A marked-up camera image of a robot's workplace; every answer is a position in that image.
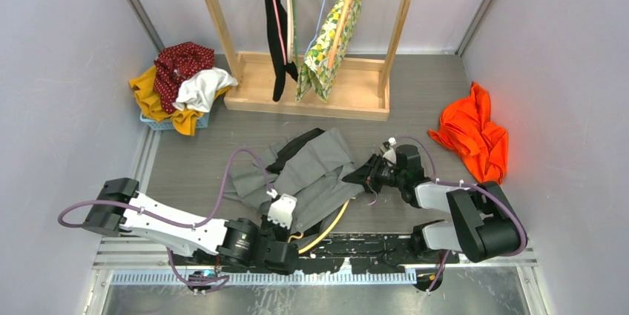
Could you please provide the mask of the grey garment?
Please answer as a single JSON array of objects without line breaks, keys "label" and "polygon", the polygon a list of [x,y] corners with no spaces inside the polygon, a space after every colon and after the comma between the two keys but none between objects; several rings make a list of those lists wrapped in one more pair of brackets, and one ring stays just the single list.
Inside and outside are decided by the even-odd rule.
[{"label": "grey garment", "polygon": [[223,196],[267,213],[267,187],[297,198],[290,234],[300,253],[322,241],[336,226],[349,201],[363,188],[343,182],[357,170],[355,158],[341,130],[312,129],[271,145],[259,160],[227,172]]}]

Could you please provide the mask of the lemon print skirt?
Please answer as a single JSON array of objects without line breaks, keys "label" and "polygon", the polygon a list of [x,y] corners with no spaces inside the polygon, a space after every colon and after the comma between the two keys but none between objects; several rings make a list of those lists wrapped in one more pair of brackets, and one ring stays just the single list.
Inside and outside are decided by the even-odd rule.
[{"label": "lemon print skirt", "polygon": [[321,25],[314,46],[303,58],[297,77],[295,94],[295,100],[298,102],[303,100],[306,93],[310,90],[313,90],[321,101],[327,102],[329,100],[332,86],[340,69],[340,65],[345,58],[362,9],[362,0],[352,1],[335,57],[335,64],[332,69],[329,69],[327,67],[329,54],[343,3],[344,0],[337,0],[335,2],[335,5],[329,11]]}]

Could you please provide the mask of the black skirt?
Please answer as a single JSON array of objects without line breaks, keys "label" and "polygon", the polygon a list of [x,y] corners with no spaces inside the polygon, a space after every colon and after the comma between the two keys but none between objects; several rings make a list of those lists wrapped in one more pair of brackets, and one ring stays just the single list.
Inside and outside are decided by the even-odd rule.
[{"label": "black skirt", "polygon": [[286,85],[286,74],[297,81],[298,72],[294,62],[284,62],[284,58],[289,57],[286,48],[288,18],[281,0],[265,0],[265,11],[266,35],[275,77],[272,100],[278,102]]}]

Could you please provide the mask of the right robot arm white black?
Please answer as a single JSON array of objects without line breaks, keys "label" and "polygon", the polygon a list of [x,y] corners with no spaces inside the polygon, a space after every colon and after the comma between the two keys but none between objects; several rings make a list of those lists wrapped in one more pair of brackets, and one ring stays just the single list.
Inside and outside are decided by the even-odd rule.
[{"label": "right robot arm white black", "polygon": [[527,246],[527,234],[497,182],[444,182],[425,174],[418,147],[387,142],[357,170],[343,178],[367,193],[384,187],[400,192],[414,208],[448,213],[413,228],[411,247],[420,263],[431,263],[441,251],[462,253],[472,262],[513,256]]}]

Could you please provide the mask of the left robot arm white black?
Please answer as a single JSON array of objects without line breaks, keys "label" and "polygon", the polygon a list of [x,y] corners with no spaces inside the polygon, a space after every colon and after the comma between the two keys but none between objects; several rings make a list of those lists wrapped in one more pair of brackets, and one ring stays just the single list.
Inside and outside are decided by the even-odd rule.
[{"label": "left robot arm white black", "polygon": [[203,218],[164,205],[139,191],[130,178],[104,183],[81,227],[103,236],[140,236],[172,253],[207,265],[218,256],[224,263],[262,268],[288,275],[297,269],[298,249],[279,240],[250,219]]}]

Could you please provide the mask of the wooden hanger rack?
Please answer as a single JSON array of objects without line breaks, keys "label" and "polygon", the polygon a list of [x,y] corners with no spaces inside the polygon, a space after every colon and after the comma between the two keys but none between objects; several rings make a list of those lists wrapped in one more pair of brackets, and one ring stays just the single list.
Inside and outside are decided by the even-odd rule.
[{"label": "wooden hanger rack", "polygon": [[412,0],[401,0],[386,58],[346,58],[340,49],[348,45],[345,34],[350,3],[346,1],[329,41],[324,33],[316,40],[323,46],[323,61],[315,63],[309,49],[298,68],[295,97],[277,102],[266,98],[274,73],[267,53],[236,52],[219,0],[205,0],[228,66],[238,86],[227,91],[224,102],[230,110],[284,113],[345,119],[385,121],[389,117],[389,76]]}]

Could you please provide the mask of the beige hanger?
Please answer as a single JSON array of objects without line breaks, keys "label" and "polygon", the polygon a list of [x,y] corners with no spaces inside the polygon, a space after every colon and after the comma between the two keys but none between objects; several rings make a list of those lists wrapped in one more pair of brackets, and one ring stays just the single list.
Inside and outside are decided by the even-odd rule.
[{"label": "beige hanger", "polygon": [[288,63],[294,62],[294,8],[293,1],[286,0],[286,12],[287,12],[287,39],[288,39]]}]

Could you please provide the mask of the orange hanger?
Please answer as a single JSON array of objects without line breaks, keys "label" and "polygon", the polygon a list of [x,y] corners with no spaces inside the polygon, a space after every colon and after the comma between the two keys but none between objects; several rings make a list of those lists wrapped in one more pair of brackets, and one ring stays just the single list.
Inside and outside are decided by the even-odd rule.
[{"label": "orange hanger", "polygon": [[330,54],[329,54],[329,61],[327,64],[327,67],[329,69],[332,69],[335,64],[335,57],[337,55],[337,51],[340,45],[340,39],[344,30],[344,27],[346,25],[346,21],[349,15],[349,9],[352,4],[352,1],[353,0],[344,0],[343,6],[340,12],[340,17],[337,22],[334,41],[332,43]]}]

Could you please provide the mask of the pink hanger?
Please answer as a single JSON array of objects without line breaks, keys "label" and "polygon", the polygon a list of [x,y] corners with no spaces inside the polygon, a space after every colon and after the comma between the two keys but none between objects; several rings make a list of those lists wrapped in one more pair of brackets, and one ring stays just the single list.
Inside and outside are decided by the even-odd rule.
[{"label": "pink hanger", "polygon": [[266,12],[266,31],[269,52],[272,58],[279,59],[282,65],[287,64],[286,47],[280,23],[280,10],[277,0],[264,0]]}]

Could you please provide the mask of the orange garment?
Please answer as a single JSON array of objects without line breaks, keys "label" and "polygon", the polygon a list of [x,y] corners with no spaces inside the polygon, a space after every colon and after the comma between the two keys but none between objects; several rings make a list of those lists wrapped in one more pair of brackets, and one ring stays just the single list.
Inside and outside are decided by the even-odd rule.
[{"label": "orange garment", "polygon": [[501,184],[507,175],[509,136],[492,120],[491,107],[487,90],[473,82],[469,95],[448,105],[438,128],[427,134],[455,153],[477,181]]}]

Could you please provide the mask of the light blue plastic basket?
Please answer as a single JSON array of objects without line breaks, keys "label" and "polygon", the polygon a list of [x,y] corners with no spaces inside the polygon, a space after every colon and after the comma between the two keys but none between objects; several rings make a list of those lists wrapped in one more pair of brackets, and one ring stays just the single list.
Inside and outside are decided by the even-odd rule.
[{"label": "light blue plastic basket", "polygon": [[[170,119],[162,120],[161,122],[157,122],[153,119],[149,119],[148,117],[140,114],[139,120],[149,126],[152,130],[175,130],[175,125]],[[205,113],[203,116],[199,117],[196,120],[195,130],[203,129],[208,127],[209,114]]]}]

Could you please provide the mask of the mustard yellow garment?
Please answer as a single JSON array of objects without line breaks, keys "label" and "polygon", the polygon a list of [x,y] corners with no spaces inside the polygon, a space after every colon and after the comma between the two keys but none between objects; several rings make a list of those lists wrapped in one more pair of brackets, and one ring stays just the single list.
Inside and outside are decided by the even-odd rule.
[{"label": "mustard yellow garment", "polygon": [[[167,114],[161,107],[159,94],[154,90],[154,79],[156,68],[152,67],[139,78],[129,81],[134,93],[136,103],[139,105],[142,115],[157,122],[170,119],[175,125],[175,131],[185,136],[193,136],[196,133],[196,120],[205,113],[194,110],[175,110],[172,114]],[[216,94],[215,99],[229,88],[223,88]]]}]

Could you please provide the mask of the white garment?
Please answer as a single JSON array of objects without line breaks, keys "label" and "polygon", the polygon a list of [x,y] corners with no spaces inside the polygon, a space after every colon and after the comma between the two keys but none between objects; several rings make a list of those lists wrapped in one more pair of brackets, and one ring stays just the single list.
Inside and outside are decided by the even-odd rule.
[{"label": "white garment", "polygon": [[217,67],[201,70],[180,85],[172,105],[177,110],[209,113],[219,90],[235,86],[237,79],[226,70]]}]

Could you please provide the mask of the red polka dot garment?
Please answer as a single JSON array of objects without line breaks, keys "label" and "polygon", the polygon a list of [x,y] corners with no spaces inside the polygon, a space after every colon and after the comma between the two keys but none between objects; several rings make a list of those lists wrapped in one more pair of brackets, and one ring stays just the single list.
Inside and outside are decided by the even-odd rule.
[{"label": "red polka dot garment", "polygon": [[184,42],[162,50],[154,60],[154,90],[159,94],[162,109],[175,112],[173,106],[182,83],[201,70],[214,66],[214,50],[194,42]]}]

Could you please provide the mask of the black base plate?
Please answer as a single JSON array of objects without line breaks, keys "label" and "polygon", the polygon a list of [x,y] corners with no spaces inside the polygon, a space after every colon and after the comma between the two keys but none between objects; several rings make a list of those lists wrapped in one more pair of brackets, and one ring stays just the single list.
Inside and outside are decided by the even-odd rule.
[{"label": "black base plate", "polygon": [[[216,254],[198,248],[190,256],[172,252],[169,261],[177,266],[216,266],[220,273],[272,273],[255,265],[257,241],[265,235],[287,242],[286,238],[278,239],[268,232],[248,234],[229,231],[226,239],[215,248]],[[449,264],[459,262],[456,255],[444,254],[444,251],[424,249],[416,233],[331,233],[313,248],[299,254],[295,272],[335,273],[345,261],[354,274],[401,273],[412,265],[435,272],[443,259]]]}]

